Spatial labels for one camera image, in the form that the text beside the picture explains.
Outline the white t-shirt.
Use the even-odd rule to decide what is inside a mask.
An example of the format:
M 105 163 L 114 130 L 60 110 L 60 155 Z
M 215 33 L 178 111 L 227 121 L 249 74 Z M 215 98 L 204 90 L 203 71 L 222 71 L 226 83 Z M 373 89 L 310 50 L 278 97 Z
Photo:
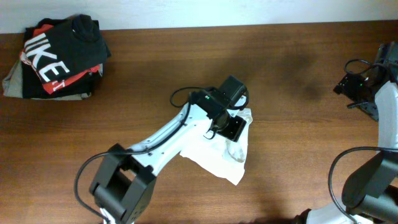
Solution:
M 246 122 L 238 141 L 233 142 L 220 135 L 213 139 L 202 136 L 193 146 L 180 151 L 182 157 L 196 162 L 208 172 L 234 185 L 239 184 L 245 173 L 249 126 L 252 123 L 251 109 L 246 108 L 237 115 Z

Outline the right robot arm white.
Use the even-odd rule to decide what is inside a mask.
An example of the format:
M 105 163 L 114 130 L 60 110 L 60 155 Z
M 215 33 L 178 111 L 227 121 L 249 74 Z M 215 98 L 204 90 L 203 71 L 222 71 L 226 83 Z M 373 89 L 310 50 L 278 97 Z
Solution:
M 328 173 L 332 202 L 319 209 L 307 209 L 292 220 L 298 224 L 397 223 L 397 42 L 379 46 L 374 62 L 362 72 L 343 69 L 346 75 L 334 87 L 338 95 L 378 123 L 378 144 L 347 149 L 333 160 Z M 376 154 L 346 180 L 341 197 L 333 192 L 332 177 L 337 162 L 357 151 Z

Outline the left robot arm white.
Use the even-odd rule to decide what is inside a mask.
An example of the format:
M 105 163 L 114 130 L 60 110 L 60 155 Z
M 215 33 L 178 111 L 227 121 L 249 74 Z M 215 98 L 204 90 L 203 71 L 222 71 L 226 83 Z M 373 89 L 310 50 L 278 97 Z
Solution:
M 134 223 L 148 206 L 157 176 L 177 155 L 234 185 L 243 178 L 252 122 L 247 87 L 228 77 L 220 87 L 190 87 L 180 112 L 149 138 L 102 154 L 90 185 L 104 223 Z

